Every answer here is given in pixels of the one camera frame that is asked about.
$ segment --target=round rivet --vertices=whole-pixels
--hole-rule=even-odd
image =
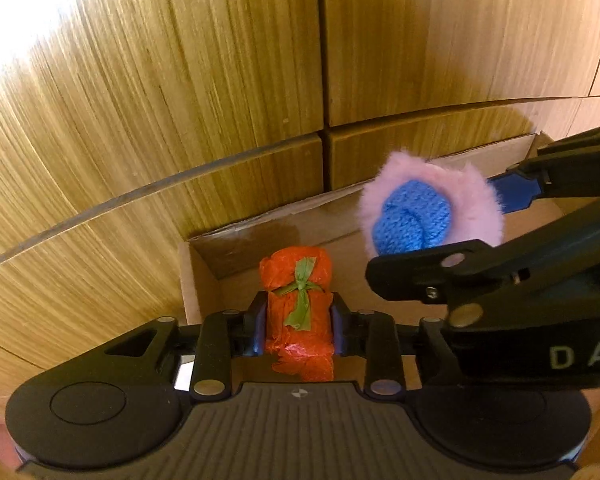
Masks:
[[[371,383],[371,391],[376,395],[392,396],[402,391],[402,386],[392,379],[378,379]]]
[[[464,328],[478,321],[484,311],[477,303],[467,303],[459,306],[449,314],[449,325],[456,328]]]
[[[436,300],[438,298],[438,290],[434,286],[428,286],[424,292],[430,300]]]
[[[453,267],[453,266],[456,266],[457,264],[459,264],[460,262],[463,262],[465,258],[466,258],[466,256],[464,256],[464,254],[462,254],[462,253],[453,253],[453,254],[450,254],[449,256],[447,256],[446,258],[444,258],[440,262],[440,265],[442,267]]]
[[[204,396],[220,395],[224,392],[224,383],[215,379],[204,379],[193,386],[193,391]]]

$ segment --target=green bow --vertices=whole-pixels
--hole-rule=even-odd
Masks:
[[[311,330],[311,306],[309,305],[307,290],[322,290],[320,285],[309,281],[309,276],[314,270],[315,260],[315,256],[298,260],[296,263],[296,280],[273,291],[277,296],[284,296],[293,290],[298,290],[296,307],[285,319],[285,326],[290,326],[295,330]]]

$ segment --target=robotic arm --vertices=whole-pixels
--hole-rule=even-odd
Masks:
[[[494,177],[506,211],[600,197],[600,128]],[[396,325],[334,295],[353,383],[246,383],[232,358],[264,352],[266,294],[201,326],[161,317],[23,384],[6,410],[40,478],[568,479],[600,386],[600,198],[500,247],[476,240],[369,262],[386,300],[448,304]],[[189,390],[173,387],[195,355]],[[402,356],[423,388],[407,391]]]

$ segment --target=orange tissue paper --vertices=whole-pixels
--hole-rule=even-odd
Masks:
[[[331,260],[316,247],[288,247],[260,262],[268,292],[266,351],[277,372],[333,381]]]

